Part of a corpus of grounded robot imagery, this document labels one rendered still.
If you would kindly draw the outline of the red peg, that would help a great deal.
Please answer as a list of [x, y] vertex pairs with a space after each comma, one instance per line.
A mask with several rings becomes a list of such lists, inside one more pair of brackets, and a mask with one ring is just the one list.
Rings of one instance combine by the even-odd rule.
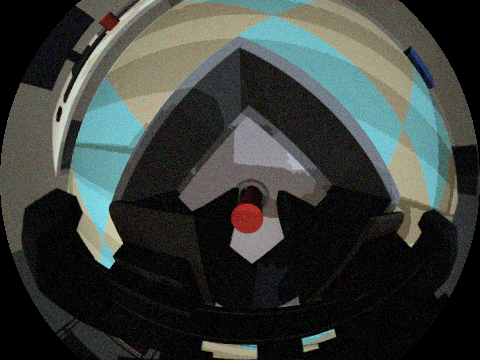
[[263, 205], [261, 205], [260, 189], [249, 185], [239, 204], [231, 215], [233, 228], [243, 233], [253, 233], [263, 224]]

